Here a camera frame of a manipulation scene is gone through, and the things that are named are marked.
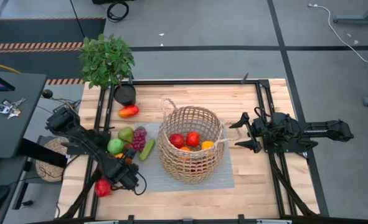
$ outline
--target purple grapes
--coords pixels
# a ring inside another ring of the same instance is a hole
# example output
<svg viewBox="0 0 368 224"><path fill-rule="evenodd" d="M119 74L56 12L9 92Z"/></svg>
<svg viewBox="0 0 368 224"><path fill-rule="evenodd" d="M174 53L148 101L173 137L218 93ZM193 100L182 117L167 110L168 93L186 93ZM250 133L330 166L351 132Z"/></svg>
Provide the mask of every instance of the purple grapes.
<svg viewBox="0 0 368 224"><path fill-rule="evenodd" d="M133 148L139 152L145 147L146 130L144 127L139 127L134 131Z"/></svg>

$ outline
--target yellow and black tape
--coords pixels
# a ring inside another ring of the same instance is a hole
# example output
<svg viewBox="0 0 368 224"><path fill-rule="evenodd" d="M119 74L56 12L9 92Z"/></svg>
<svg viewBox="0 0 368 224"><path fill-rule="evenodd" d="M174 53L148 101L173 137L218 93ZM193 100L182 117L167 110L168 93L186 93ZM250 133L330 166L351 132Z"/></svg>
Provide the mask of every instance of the yellow and black tape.
<svg viewBox="0 0 368 224"><path fill-rule="evenodd" d="M68 18L0 18L0 21L38 21L38 20L64 20L76 19L75 17ZM105 17L79 17L78 19L106 19Z"/></svg>
<svg viewBox="0 0 368 224"><path fill-rule="evenodd" d="M81 78L58 78L58 79L48 79L45 84L47 85L78 85L84 84L84 80Z"/></svg>
<svg viewBox="0 0 368 224"><path fill-rule="evenodd" d="M83 46L83 42L7 43L0 44L0 53L71 51Z"/></svg>

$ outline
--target gray floor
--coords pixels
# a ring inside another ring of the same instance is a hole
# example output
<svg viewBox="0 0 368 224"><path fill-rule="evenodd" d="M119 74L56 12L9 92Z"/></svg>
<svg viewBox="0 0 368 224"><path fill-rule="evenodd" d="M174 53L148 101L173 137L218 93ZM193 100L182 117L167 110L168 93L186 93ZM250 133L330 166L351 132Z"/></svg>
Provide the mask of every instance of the gray floor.
<svg viewBox="0 0 368 224"><path fill-rule="evenodd" d="M286 45L341 45L329 30L328 14L308 8L302 0L274 0ZM314 0L336 14L362 14L368 0ZM80 17L104 16L91 0L73 0ZM122 35L132 46L277 45L267 1L136 0L130 14L117 24L107 21L105 34ZM9 0L1 17L72 17L66 0ZM368 45L368 26L334 25L345 41ZM368 59L368 52L360 52ZM356 138L348 143L318 140L314 150L332 217L368 219L368 64L352 52L288 52L293 75L308 121L341 118ZM279 52L190 51L135 52L136 78L286 78ZM77 99L82 86L53 86L61 97ZM54 102L41 101L52 109ZM26 135L43 133L47 112L36 110ZM11 211L5 223L50 220L59 190L55 185L33 185L37 193L26 199L37 206Z"/></svg>

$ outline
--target wooden table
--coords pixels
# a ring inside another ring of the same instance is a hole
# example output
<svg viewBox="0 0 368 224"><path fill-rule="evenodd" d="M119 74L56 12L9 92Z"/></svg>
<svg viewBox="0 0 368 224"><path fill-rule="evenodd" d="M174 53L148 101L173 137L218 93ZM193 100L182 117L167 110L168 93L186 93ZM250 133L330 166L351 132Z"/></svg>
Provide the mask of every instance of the wooden table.
<svg viewBox="0 0 368 224"><path fill-rule="evenodd" d="M294 117L285 79L269 81L276 111L289 113ZM117 138L119 129L134 127L135 122L162 121L160 101L167 96L177 107L203 106L215 112L219 118L230 122L237 122L245 111L254 119L256 115L253 109L258 106L255 85L141 85L136 86L136 92L140 112L134 117L120 118L117 112L122 106L117 102L113 103L110 121L110 126L115 127L111 130L113 138ZM79 112L84 128L93 128L99 94L99 88L89 90L86 83ZM264 104L268 105L265 92L263 99ZM105 120L106 105L103 104L101 126ZM234 130L227 131L229 137L235 136ZM246 136L244 127L241 131ZM128 215L134 215L136 220L234 219L238 214L244 214L245 218L278 218L268 155L264 152L255 154L248 149L234 146L234 142L230 142L229 146L234 189L146 192L141 196L119 190L109 197L99 198L97 220L126 220ZM318 213L306 160L297 154L288 153L286 161L293 188L309 208ZM80 193L86 164L87 157L81 156L67 168L59 197L61 214L65 213ZM281 189L285 210L289 213L286 192L283 187ZM91 201L92 192L87 200L86 215L90 214Z"/></svg>

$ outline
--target basket handle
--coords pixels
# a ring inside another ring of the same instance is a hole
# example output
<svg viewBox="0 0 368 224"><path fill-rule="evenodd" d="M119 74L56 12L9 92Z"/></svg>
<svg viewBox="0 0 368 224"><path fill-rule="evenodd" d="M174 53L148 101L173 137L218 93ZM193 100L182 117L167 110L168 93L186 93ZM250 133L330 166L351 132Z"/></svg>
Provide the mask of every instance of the basket handle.
<svg viewBox="0 0 368 224"><path fill-rule="evenodd" d="M177 106L176 106L176 104L172 101L172 99L170 99L170 98L168 98L168 97L163 98L163 99L161 100L161 110L163 111L163 118L164 118L164 119L166 119L166 116L167 116L167 114L166 114L166 108L165 108L165 107L164 107L164 105L163 105L163 103L164 103L165 101L170 102L170 104L174 107L174 110L176 110L176 109L177 109Z"/></svg>
<svg viewBox="0 0 368 224"><path fill-rule="evenodd" d="M224 125L226 124L225 121L221 122L221 130L224 129ZM226 142L226 141L236 141L242 138L242 133L240 133L239 128L235 128L236 132L238 133L238 136L236 138L225 138L225 139L218 139L214 144L218 144L220 142Z"/></svg>

